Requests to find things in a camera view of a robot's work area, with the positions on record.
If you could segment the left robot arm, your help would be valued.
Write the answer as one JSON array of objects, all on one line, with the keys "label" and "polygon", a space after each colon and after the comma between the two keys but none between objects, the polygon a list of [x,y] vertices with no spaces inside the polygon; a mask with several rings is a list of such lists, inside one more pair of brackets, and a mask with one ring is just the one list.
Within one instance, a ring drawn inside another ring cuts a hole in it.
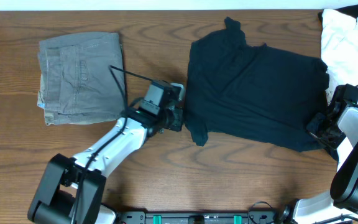
[{"label": "left robot arm", "polygon": [[71,158],[51,158],[27,218],[34,223],[114,223],[116,212],[101,202],[107,178],[157,132],[181,131],[184,95],[182,84],[154,80],[139,107],[127,108],[99,141]]}]

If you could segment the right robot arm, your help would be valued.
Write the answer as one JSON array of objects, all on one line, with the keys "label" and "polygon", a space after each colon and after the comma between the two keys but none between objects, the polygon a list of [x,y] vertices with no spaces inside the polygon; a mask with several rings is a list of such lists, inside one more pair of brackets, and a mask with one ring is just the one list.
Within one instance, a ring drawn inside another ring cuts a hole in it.
[{"label": "right robot arm", "polygon": [[358,222],[358,105],[345,107],[337,126],[352,148],[338,150],[338,168],[330,190],[297,201],[285,223]]}]

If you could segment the black t-shirt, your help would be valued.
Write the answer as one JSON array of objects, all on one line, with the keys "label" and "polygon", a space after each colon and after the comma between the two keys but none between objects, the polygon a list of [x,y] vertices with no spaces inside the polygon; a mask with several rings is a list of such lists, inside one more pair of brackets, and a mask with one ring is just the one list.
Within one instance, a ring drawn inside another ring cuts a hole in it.
[{"label": "black t-shirt", "polygon": [[294,151],[321,146],[306,130],[327,107],[327,65],[267,45],[246,42],[241,24],[192,43],[185,98],[185,126],[204,146],[210,132],[267,142]]}]

